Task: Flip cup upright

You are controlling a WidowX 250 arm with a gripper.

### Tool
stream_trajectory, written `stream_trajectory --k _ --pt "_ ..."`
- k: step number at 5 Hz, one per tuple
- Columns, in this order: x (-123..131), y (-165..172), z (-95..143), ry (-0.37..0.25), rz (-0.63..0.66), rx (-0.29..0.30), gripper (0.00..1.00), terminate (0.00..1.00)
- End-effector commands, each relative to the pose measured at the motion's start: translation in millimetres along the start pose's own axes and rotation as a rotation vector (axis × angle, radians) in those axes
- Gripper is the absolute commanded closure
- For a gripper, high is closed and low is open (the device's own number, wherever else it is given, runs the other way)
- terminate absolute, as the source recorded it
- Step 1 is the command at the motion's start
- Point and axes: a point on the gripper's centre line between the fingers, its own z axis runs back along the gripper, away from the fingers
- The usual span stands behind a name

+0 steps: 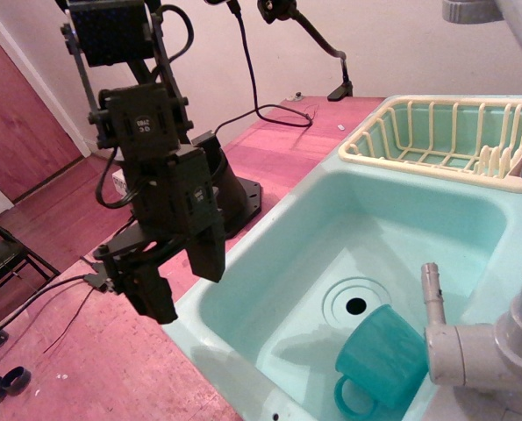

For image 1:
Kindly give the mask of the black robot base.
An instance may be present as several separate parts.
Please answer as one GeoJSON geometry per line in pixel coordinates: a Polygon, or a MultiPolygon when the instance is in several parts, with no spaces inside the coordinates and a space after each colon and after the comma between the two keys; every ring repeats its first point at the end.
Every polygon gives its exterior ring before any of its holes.
{"type": "Polygon", "coordinates": [[[238,177],[212,131],[192,140],[193,146],[201,147],[211,172],[219,209],[222,210],[225,237],[234,238],[261,212],[262,187],[258,182],[238,177]]]}

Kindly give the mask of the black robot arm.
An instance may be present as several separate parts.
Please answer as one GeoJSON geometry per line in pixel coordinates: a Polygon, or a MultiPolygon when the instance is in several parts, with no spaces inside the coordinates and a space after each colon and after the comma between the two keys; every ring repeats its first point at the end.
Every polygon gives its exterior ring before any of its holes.
{"type": "Polygon", "coordinates": [[[162,42],[158,1],[61,1],[61,31],[89,102],[97,145],[123,172],[132,222],[94,253],[107,286],[142,316],[165,325],[177,314],[159,268],[180,252],[195,275],[217,282],[225,270],[225,230],[206,152],[188,131],[162,42]]]}

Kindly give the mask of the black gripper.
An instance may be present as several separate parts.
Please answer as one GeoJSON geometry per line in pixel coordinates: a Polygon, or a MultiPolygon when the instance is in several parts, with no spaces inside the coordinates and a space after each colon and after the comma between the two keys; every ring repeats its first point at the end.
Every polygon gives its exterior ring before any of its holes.
{"type": "Polygon", "coordinates": [[[143,240],[98,246],[99,274],[139,315],[170,324],[178,315],[168,280],[159,274],[161,242],[189,242],[186,252],[196,276],[219,282],[225,272],[225,230],[206,153],[183,146],[142,161],[126,158],[121,168],[126,187],[136,192],[131,206],[143,240]]]}

